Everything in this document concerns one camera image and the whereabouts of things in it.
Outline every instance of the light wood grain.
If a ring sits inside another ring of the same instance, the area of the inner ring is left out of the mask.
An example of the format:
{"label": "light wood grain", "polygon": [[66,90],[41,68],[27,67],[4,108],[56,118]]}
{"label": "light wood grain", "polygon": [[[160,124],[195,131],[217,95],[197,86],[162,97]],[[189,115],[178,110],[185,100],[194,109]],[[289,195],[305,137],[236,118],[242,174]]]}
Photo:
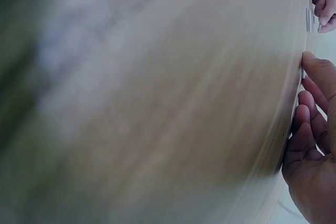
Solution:
{"label": "light wood grain", "polygon": [[3,218],[266,223],[308,4],[7,0]]}

